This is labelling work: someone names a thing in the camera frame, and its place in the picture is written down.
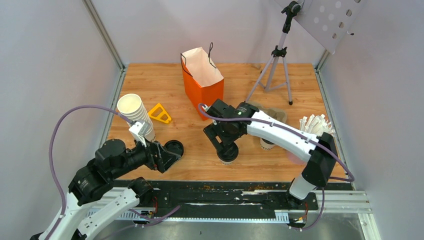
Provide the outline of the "white paper coffee cup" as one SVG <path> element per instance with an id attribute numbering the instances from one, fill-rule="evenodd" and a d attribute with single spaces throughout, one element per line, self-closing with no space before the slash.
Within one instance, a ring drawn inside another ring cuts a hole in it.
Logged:
<path id="1" fill-rule="evenodd" d="M 224 165 L 230 165 L 238 156 L 226 156 L 225 150 L 226 146 L 224 146 L 222 152 L 217 152 L 217 156 Z"/>

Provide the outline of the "black coffee cup lid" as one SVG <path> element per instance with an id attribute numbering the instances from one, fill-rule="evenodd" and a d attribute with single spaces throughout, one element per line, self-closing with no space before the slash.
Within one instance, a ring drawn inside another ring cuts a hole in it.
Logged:
<path id="1" fill-rule="evenodd" d="M 184 146 L 178 140 L 169 140 L 164 145 L 167 149 L 165 159 L 167 161 L 178 161 L 184 154 Z"/>

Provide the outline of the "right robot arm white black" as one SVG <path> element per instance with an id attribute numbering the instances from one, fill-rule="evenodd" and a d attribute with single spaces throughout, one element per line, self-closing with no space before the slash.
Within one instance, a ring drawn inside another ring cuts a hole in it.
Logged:
<path id="1" fill-rule="evenodd" d="M 198 104 L 198 110 L 203 116 L 213 120 L 203 132 L 223 164 L 231 164 L 238 157 L 236 140 L 244 135 L 266 140 L 306 163 L 285 195 L 286 204 L 290 208 L 298 209 L 312 190 L 327 185 L 337 160 L 335 141 L 331 134 L 324 132 L 317 136 L 302 132 L 247 102 L 233 107 L 216 99 L 210 106 Z"/>

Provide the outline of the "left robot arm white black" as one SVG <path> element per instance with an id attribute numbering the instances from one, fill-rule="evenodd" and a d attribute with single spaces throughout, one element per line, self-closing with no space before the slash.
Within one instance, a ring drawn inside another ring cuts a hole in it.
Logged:
<path id="1" fill-rule="evenodd" d="M 143 177 L 130 182 L 117 198 L 90 217 L 88 211 L 110 190 L 115 179 L 146 166 L 160 173 L 166 172 L 184 154 L 178 140 L 165 145 L 158 141 L 136 142 L 129 149 L 120 139 L 107 140 L 95 152 L 95 157 L 79 169 L 71 180 L 62 207 L 47 230 L 35 234 L 33 240 L 91 240 L 119 215 L 137 205 L 149 206 L 153 201 L 153 187 Z"/>

